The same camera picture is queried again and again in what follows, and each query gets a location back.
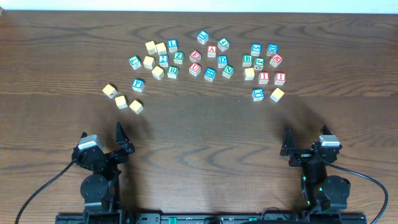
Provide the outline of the blue 2 block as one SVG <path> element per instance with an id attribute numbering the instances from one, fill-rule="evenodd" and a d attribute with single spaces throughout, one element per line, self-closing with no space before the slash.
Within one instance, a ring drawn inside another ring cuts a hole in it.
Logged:
<path id="1" fill-rule="evenodd" d="M 169 56 L 167 54 L 159 55 L 159 66 L 160 67 L 169 66 Z"/>

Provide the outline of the red A block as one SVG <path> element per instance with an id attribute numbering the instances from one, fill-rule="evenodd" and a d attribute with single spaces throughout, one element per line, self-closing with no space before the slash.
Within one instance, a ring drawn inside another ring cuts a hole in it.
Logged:
<path id="1" fill-rule="evenodd" d="M 207 47 L 207 57 L 208 58 L 215 58 L 217 53 L 217 46 L 209 45 Z"/>

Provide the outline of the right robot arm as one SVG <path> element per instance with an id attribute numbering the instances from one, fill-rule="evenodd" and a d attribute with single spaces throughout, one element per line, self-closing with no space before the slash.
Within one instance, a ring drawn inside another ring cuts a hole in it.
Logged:
<path id="1" fill-rule="evenodd" d="M 285 128 L 280 155 L 289 158 L 289 166 L 302 168 L 302 194 L 310 208 L 338 212 L 347 209 L 351 184 L 348 179 L 327 174 L 326 166 L 337 160 L 342 145 L 327 126 L 321 133 L 311 148 L 299 149 L 290 128 Z"/>

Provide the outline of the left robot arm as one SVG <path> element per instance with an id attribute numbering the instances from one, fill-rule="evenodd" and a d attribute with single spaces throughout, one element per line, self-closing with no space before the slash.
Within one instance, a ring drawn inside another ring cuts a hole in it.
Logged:
<path id="1" fill-rule="evenodd" d="M 82 133 L 73 149 L 72 160 L 77 166 L 92 171 L 81 184 L 80 193 L 85 200 L 85 211 L 113 212 L 120 208 L 119 164 L 129 161 L 135 147 L 126 136 L 120 122 L 116 123 L 116 151 L 103 152 L 104 144 L 97 135 Z"/>

